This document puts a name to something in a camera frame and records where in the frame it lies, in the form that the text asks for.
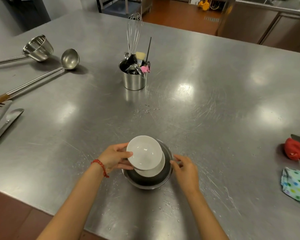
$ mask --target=tile floor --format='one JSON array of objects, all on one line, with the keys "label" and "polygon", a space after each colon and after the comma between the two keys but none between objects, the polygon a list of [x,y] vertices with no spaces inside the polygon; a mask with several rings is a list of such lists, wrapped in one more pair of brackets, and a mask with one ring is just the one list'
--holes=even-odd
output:
[{"label": "tile floor", "polygon": [[[0,193],[0,240],[35,240],[52,216]],[[80,240],[105,240],[83,231]]]},{"label": "tile floor", "polygon": [[220,11],[204,12],[196,5],[182,1],[153,0],[151,11],[142,19],[148,23],[215,35],[218,22],[209,21],[207,17],[218,19],[220,16]]}]

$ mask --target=hand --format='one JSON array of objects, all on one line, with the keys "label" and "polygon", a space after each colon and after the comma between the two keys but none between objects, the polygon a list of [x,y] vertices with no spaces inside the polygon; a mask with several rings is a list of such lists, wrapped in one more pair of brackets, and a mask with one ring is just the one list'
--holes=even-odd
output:
[{"label": "hand", "polygon": [[200,192],[197,166],[192,163],[189,157],[174,155],[176,161],[170,161],[176,174],[178,183],[186,196]]},{"label": "hand", "polygon": [[133,155],[132,152],[127,152],[126,147],[127,143],[110,145],[108,148],[101,153],[98,157],[99,161],[103,163],[107,173],[110,173],[114,168],[121,168],[132,170],[133,166],[130,164],[126,158],[129,158]]}]

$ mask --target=polka dot pot holder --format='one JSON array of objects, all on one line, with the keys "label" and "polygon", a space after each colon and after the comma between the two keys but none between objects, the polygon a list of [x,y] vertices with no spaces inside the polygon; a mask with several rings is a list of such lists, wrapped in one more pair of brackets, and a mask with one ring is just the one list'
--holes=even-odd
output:
[{"label": "polka dot pot holder", "polygon": [[284,168],[281,176],[282,191],[300,201],[300,171]]}]

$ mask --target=utensil holder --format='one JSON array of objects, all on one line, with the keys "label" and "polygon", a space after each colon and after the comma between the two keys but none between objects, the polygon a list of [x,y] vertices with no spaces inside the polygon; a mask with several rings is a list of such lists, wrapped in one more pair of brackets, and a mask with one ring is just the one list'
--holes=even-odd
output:
[{"label": "utensil holder", "polygon": [[126,60],[122,60],[119,63],[119,69],[122,74],[122,82],[125,88],[129,90],[140,90],[146,86],[147,74],[145,73],[145,79],[141,75],[128,74],[122,70],[122,65]]}]

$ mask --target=trash can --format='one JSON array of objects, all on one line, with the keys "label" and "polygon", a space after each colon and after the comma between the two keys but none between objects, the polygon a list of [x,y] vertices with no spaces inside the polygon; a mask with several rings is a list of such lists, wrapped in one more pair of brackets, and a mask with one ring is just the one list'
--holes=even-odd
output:
[{"label": "trash can", "polygon": [[42,0],[3,0],[3,3],[23,31],[51,21]]}]

